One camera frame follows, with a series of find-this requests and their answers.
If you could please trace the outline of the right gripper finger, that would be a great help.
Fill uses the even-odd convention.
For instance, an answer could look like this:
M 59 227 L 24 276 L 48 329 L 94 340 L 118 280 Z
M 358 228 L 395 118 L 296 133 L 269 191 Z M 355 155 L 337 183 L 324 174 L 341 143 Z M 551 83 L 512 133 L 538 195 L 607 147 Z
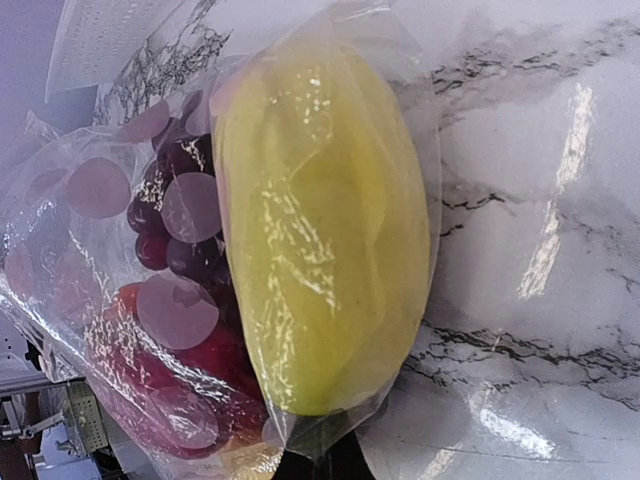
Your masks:
M 279 478 L 375 479 L 347 414 L 298 417 L 279 463 Z

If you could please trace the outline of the clear zip top bag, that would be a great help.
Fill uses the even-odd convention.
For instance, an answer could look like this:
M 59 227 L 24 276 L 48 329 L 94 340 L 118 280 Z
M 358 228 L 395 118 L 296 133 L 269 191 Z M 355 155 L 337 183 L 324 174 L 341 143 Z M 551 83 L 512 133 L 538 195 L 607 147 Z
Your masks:
M 335 1 L 119 127 L 1 157 L 1 312 L 168 479 L 369 479 L 431 289 L 425 52 Z

